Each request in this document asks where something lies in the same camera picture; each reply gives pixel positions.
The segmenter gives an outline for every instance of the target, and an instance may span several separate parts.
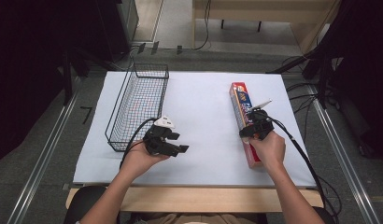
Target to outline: cardboard box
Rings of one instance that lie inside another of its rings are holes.
[[[248,90],[244,82],[233,82],[230,88],[230,98],[232,100],[235,119],[238,129],[242,130],[246,126],[252,124],[248,119],[247,112],[253,107],[249,99]],[[241,139],[249,168],[261,165],[262,162],[256,154],[255,148],[249,143],[247,138]]]

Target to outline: black wire basket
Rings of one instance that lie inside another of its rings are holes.
[[[145,120],[162,115],[168,78],[166,64],[134,63],[128,69],[105,131],[107,142],[115,151],[125,151]],[[150,126],[145,125],[135,140],[142,139]]]

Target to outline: person's left hand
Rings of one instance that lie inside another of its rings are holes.
[[[127,172],[133,178],[144,174],[152,165],[159,161],[167,160],[169,156],[150,155],[145,147],[145,143],[137,141],[132,144],[130,151],[121,166],[121,173]]]

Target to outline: white paper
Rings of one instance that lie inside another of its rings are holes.
[[[110,183],[119,171],[122,153],[107,143],[105,128],[125,73],[108,72],[92,127],[78,159],[75,183]],[[190,146],[186,153],[160,162],[134,184],[155,186],[272,187],[263,167],[248,168],[235,121],[229,89],[245,82],[254,105],[272,99],[264,110],[281,121],[302,149],[305,147],[281,75],[170,72],[163,115],[176,125],[176,145]],[[285,166],[299,187],[316,186],[312,175],[287,135]]]

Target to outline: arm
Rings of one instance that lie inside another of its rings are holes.
[[[287,223],[323,223],[320,216],[292,182],[283,164],[285,140],[274,131],[264,140],[249,139],[276,186],[279,202]]]
[[[122,200],[131,183],[152,165],[168,158],[163,155],[150,156],[145,144],[135,144],[128,152],[119,173],[80,223],[116,223]]]

